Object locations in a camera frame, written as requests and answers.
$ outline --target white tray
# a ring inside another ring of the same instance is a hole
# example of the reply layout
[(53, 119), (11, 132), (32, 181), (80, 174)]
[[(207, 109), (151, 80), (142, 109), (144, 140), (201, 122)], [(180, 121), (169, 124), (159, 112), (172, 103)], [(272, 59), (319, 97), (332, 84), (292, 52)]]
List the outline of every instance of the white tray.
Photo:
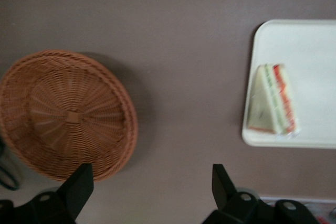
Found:
[[(284, 63), (301, 132), (293, 138), (247, 129), (253, 76), (260, 64)], [(243, 123), (252, 146), (336, 148), (336, 20), (270, 20), (255, 34)]]

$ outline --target black bracket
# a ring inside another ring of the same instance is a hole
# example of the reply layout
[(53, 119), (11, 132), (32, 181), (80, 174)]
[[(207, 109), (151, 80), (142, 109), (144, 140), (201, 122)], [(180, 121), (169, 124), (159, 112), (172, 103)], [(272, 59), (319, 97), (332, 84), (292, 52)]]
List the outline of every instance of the black bracket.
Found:
[(238, 192), (223, 165), (213, 165), (212, 192), (218, 210), (203, 224), (319, 224), (300, 202), (283, 199), (273, 207), (248, 192)]
[(92, 165), (82, 164), (56, 192), (39, 194), (16, 208), (12, 201), (0, 200), (0, 223), (74, 224), (92, 192)]

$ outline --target screw hole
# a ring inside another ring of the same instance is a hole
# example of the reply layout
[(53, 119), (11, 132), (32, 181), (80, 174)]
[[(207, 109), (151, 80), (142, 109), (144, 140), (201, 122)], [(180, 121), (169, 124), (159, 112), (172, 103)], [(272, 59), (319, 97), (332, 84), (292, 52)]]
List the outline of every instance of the screw hole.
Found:
[(48, 200), (48, 199), (50, 199), (50, 196), (47, 195), (47, 194), (42, 195), (42, 196), (40, 197), (40, 201), (46, 201), (46, 200)]
[(242, 194), (240, 196), (244, 201), (250, 201), (252, 200), (251, 196), (249, 196), (248, 194)]
[(296, 206), (291, 202), (285, 202), (284, 207), (286, 207), (288, 210), (296, 210)]

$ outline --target gray table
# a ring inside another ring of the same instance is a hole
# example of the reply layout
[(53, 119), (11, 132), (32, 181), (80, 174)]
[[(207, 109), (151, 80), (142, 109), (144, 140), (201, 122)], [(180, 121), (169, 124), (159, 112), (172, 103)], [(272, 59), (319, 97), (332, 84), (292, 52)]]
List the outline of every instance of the gray table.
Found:
[[(241, 137), (252, 38), (274, 18), (336, 19), (336, 0), (0, 0), (0, 73), (44, 49), (83, 52), (125, 84), (140, 136), (95, 184), (79, 223), (201, 223), (213, 163), (263, 196), (336, 199), (336, 151), (263, 148)], [(18, 163), (17, 205), (59, 183)]]

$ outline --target wicker basket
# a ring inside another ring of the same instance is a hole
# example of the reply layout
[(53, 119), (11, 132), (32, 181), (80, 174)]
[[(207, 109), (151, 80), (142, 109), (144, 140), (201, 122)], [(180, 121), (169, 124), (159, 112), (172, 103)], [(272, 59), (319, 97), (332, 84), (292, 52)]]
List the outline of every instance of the wicker basket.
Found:
[(84, 162), (95, 180), (119, 171), (138, 136), (134, 106), (100, 63), (48, 50), (16, 62), (0, 86), (0, 126), (7, 145), (32, 169), (66, 180)]

